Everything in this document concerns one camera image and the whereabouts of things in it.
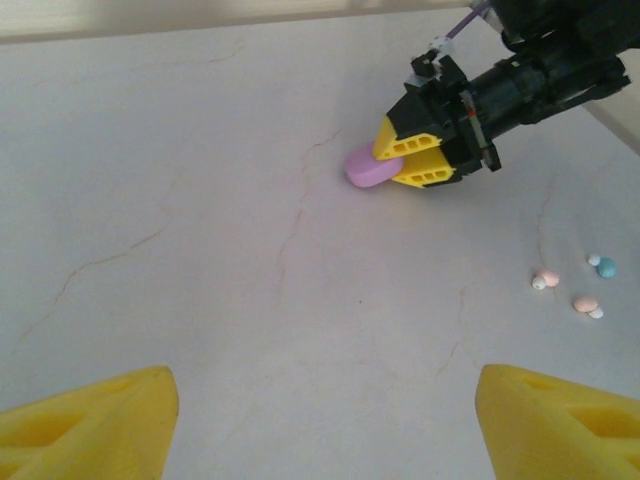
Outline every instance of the pink object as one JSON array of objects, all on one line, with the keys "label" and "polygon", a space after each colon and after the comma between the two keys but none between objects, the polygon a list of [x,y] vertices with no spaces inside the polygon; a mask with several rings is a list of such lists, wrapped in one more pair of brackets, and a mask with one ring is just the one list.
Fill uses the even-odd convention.
[{"label": "pink object", "polygon": [[548,268],[543,268],[537,274],[538,277],[544,278],[547,287],[557,287],[560,283],[560,276],[556,272],[552,272]]},{"label": "pink object", "polygon": [[373,187],[395,177],[404,166],[404,158],[376,160],[371,151],[373,142],[366,143],[351,152],[344,162],[347,178],[356,187]]},{"label": "pink object", "polygon": [[573,308],[580,313],[591,313],[598,308],[598,300],[594,297],[580,297],[573,302]]}]

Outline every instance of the blue candy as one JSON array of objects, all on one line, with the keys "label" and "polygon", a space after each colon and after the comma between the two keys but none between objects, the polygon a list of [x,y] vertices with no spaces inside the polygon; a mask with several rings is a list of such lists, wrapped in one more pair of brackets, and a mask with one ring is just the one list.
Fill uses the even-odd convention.
[{"label": "blue candy", "polygon": [[616,264],[611,258],[602,257],[596,271],[602,278],[611,278],[616,274]]}]

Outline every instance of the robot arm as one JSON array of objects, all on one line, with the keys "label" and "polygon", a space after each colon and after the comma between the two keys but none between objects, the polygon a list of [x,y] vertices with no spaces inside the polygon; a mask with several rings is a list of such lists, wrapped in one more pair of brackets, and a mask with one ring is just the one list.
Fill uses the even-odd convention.
[{"label": "robot arm", "polygon": [[395,181],[424,188],[501,168],[493,139],[630,83],[617,57],[640,46],[640,0],[491,0],[514,55],[468,80],[432,48],[411,63],[406,94],[372,154],[402,158]]}]

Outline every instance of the pink eraser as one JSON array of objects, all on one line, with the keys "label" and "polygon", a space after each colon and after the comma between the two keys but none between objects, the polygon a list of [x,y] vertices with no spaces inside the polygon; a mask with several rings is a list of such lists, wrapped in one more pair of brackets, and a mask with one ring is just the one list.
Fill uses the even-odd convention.
[{"label": "pink eraser", "polygon": [[366,143],[351,152],[344,162],[347,178],[356,187],[373,187],[395,177],[404,166],[404,158],[379,161],[371,153],[373,142]]}]

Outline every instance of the white table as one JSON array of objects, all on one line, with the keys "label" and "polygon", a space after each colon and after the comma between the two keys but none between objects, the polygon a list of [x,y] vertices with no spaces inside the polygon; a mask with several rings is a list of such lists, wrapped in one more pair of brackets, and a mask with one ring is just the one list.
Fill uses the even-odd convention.
[{"label": "white table", "polygon": [[[640,397],[640,162],[585,111],[455,186],[341,174],[465,13],[0,54],[0,408],[166,364],[166,478],[489,479],[482,365]],[[482,22],[459,44],[470,75],[504,55]]]}]

